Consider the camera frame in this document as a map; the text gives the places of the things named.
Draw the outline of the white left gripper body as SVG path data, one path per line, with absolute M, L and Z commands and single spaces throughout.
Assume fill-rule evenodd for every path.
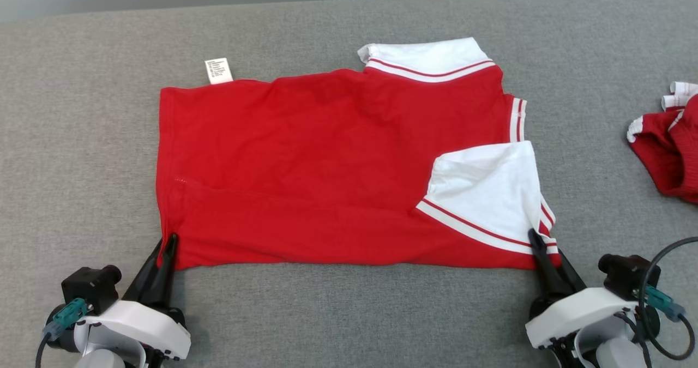
M 164 360 L 188 357 L 190 334 L 164 313 L 118 300 L 98 316 L 75 325 L 73 339 L 83 361 L 146 361 L 147 349 Z

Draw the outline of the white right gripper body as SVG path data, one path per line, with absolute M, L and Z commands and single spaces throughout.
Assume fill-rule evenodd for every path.
M 574 346 L 587 351 L 609 339 L 631 339 L 630 328 L 617 313 L 633 313 L 637 301 L 619 298 L 603 287 L 586 288 L 551 304 L 526 323 L 526 334 L 534 348 L 573 336 Z

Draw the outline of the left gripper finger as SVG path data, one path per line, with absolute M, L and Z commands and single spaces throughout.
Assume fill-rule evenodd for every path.
M 176 233 L 167 237 L 160 250 L 158 271 L 158 304 L 170 306 L 173 278 L 175 274 L 179 236 Z
M 162 239 L 154 247 L 153 251 L 147 257 L 141 269 L 137 272 L 135 278 L 131 282 L 129 288 L 124 293 L 124 300 L 136 301 L 141 304 L 149 304 L 149 293 L 152 290 L 152 285 L 155 276 L 159 271 L 157 261 L 159 259 L 160 249 L 163 244 Z

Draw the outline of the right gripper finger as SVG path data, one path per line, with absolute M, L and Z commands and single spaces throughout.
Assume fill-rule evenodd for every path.
M 548 254 L 548 246 L 535 229 L 528 232 L 534 261 L 539 276 L 541 295 L 540 304 L 552 304 L 568 296 L 568 284 L 560 277 L 557 268 Z
M 559 250 L 560 266 L 556 269 L 559 281 L 556 286 L 556 294 L 571 295 L 587 288 L 585 282 L 568 261 L 568 258 Z

